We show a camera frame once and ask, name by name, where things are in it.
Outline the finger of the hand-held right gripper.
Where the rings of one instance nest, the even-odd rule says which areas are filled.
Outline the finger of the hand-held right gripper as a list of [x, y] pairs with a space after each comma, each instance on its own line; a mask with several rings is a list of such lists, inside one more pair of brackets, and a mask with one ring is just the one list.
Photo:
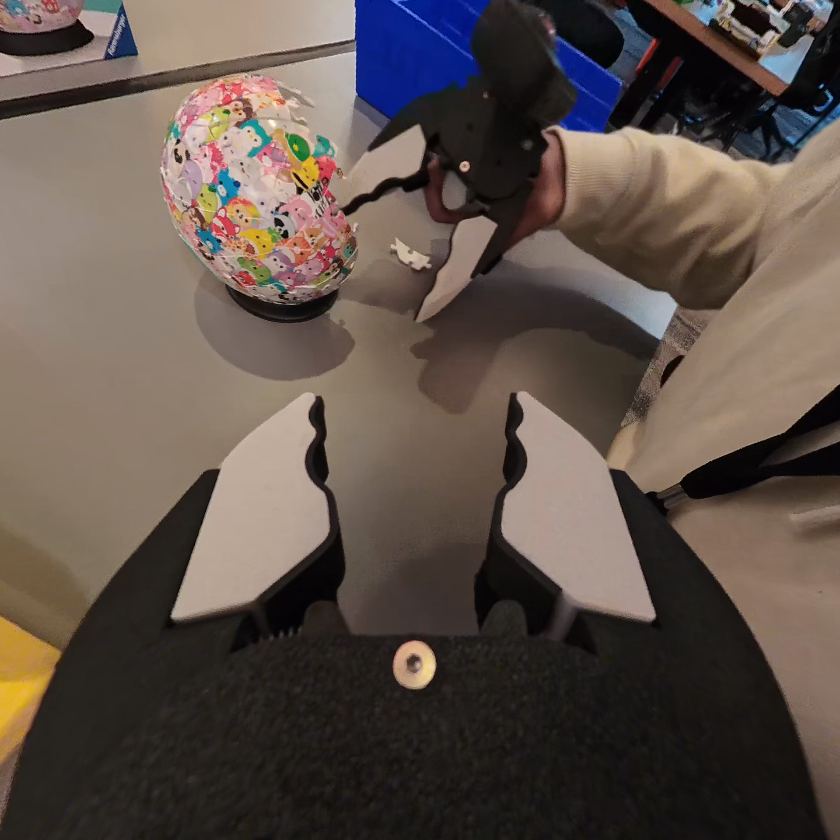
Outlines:
[[364, 152], [339, 186], [341, 212], [350, 217], [394, 190], [412, 193], [429, 183], [428, 139], [421, 123]]
[[437, 271], [415, 322], [426, 322], [437, 316], [467, 288], [496, 231], [497, 224], [483, 215], [464, 219], [454, 227], [446, 261]]

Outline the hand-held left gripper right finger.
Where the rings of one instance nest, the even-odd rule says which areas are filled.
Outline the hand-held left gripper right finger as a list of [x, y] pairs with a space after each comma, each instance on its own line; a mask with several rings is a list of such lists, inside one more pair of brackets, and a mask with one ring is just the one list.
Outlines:
[[510, 396], [503, 486], [476, 615], [517, 602], [527, 628], [571, 628], [581, 614], [652, 625], [655, 607], [615, 488], [599, 451], [527, 392]]

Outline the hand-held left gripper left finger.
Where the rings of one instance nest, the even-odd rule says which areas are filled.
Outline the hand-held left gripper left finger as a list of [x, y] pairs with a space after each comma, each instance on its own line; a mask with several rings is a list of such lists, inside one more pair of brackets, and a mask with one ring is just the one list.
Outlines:
[[345, 561], [326, 437], [323, 399], [302, 394], [226, 456], [174, 623], [246, 614], [259, 628], [297, 628], [311, 604], [337, 601]]

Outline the white puzzle piece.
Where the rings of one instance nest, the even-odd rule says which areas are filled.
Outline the white puzzle piece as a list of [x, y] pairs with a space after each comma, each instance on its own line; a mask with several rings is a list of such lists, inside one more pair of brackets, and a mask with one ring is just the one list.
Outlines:
[[432, 267], [431, 259], [409, 245], [406, 245], [401, 239], [394, 237], [390, 245], [390, 253], [398, 259], [398, 261], [410, 268], [413, 271], [420, 272], [430, 270]]

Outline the colourful puzzle ball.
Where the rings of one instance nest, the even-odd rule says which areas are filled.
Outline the colourful puzzle ball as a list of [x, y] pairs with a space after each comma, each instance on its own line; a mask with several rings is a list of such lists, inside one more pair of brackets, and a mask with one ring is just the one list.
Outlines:
[[358, 257], [313, 108], [273, 77], [237, 74], [192, 91], [166, 134], [161, 183], [182, 241], [226, 287], [264, 301], [339, 291]]

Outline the black ball stand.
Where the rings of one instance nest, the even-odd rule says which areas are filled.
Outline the black ball stand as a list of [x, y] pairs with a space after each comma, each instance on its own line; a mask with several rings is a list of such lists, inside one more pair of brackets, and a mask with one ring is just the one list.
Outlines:
[[227, 287], [227, 294], [248, 314], [268, 322], [301, 323], [314, 320], [329, 312], [339, 299], [334, 290], [327, 295], [304, 302], [272, 302], [248, 296], [240, 290]]

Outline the person's right forearm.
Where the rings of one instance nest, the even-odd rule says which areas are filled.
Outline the person's right forearm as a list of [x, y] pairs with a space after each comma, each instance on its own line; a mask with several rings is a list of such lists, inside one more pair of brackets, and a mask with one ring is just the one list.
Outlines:
[[570, 242], [681, 307], [723, 308], [779, 247], [818, 249], [838, 222], [838, 129], [792, 162], [734, 160], [671, 134], [553, 128]]

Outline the puzzle box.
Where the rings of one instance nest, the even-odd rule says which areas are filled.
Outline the puzzle box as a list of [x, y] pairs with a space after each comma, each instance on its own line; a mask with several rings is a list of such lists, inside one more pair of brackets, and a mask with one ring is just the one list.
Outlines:
[[124, 2], [1, 2], [3, 79], [138, 54]]

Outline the person's right hand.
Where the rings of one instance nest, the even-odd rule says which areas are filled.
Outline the person's right hand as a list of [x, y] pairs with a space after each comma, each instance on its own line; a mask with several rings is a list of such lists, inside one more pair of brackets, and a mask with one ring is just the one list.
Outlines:
[[[547, 148], [542, 155], [541, 169], [532, 180], [532, 190], [518, 226], [503, 247], [506, 253], [522, 240], [553, 226], [564, 209], [566, 169], [560, 128], [552, 126], [542, 132]], [[444, 201], [446, 174], [438, 159], [430, 162], [429, 180], [423, 190], [429, 216], [438, 224], [456, 225], [474, 215], [473, 211], [448, 208]]]

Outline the blue plastic bin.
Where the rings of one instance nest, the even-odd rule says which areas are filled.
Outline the blue plastic bin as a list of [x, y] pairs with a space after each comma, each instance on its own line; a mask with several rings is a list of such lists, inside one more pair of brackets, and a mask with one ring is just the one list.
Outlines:
[[[355, 2], [355, 92], [391, 118], [411, 100], [478, 73], [469, 41], [483, 1]], [[557, 54], [577, 90], [565, 128], [601, 133], [623, 84], [558, 36]]]

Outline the black office chair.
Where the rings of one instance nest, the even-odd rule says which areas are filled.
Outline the black office chair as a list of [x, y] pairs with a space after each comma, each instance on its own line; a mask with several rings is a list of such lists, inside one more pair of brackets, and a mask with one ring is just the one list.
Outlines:
[[621, 29], [598, 6], [587, 1], [534, 1], [553, 21], [557, 35], [604, 69], [624, 49]]

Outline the beige hoodie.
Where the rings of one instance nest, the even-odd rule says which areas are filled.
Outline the beige hoodie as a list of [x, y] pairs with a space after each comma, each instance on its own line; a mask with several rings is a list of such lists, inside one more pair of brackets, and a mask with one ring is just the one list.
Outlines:
[[[612, 466], [642, 490], [681, 480], [749, 445], [791, 436], [759, 459], [790, 468], [838, 446], [838, 222], [818, 248], [777, 248], [619, 432]], [[826, 831], [838, 838], [838, 476], [773, 476], [679, 500], [671, 524], [735, 601], [780, 681], [803, 740]]]

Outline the wooden desk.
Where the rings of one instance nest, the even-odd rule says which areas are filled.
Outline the wooden desk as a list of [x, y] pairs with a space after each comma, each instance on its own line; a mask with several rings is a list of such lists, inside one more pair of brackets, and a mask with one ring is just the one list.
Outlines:
[[761, 91], [780, 95], [827, 45], [838, 2], [628, 2], [653, 38], [637, 73], [661, 62], [656, 91], [685, 67], [733, 70]]

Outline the yellow plastic bin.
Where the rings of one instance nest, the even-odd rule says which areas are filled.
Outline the yellow plastic bin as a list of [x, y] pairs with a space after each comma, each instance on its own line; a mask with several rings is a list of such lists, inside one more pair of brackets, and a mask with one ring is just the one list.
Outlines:
[[61, 652], [1, 618], [1, 763], [23, 744]]

